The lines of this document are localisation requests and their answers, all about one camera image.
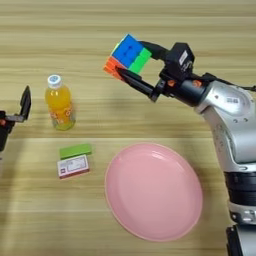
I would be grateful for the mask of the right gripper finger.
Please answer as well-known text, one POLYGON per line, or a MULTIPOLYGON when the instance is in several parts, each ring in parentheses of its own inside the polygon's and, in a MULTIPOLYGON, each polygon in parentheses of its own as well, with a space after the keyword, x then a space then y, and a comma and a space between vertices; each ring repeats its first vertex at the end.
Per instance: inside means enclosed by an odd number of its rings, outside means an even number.
POLYGON ((151 52, 155 60, 169 61, 169 50, 155 43, 141 41, 141 44, 151 52))
POLYGON ((143 93, 151 101, 156 101, 158 99, 159 93, 156 91, 156 88, 145 82, 141 76, 123 68, 117 68, 117 72, 130 87, 143 93))

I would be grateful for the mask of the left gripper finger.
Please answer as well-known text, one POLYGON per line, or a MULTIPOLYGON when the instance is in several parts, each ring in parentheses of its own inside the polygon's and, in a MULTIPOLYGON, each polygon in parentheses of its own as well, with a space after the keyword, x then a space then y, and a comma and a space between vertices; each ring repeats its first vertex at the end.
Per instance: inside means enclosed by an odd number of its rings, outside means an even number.
POLYGON ((27 86, 22 94, 21 100, 20 100, 20 121, 24 122, 25 120, 28 119, 29 113, 30 113, 30 108, 31 108, 31 92, 30 92, 30 87, 27 86))

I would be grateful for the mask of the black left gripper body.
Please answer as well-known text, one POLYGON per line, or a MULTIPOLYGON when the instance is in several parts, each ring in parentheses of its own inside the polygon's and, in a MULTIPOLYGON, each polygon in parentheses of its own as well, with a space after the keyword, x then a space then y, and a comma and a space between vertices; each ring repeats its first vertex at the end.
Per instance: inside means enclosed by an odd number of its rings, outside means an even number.
POLYGON ((22 115, 7 115, 5 111, 0 111, 0 152, 5 148, 8 135, 11 133, 16 122, 23 122, 22 115))

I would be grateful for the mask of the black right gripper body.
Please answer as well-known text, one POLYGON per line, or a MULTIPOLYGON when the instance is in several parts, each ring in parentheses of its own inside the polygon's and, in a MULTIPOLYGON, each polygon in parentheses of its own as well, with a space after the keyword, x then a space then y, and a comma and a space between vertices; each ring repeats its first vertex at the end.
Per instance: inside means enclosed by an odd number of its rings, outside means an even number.
POLYGON ((198 106, 203 98, 209 81, 188 73, 184 77, 176 77, 170 74, 166 68, 163 68, 159 74, 160 80, 154 87, 150 99, 155 102, 160 95, 173 97, 179 101, 191 106, 198 106))

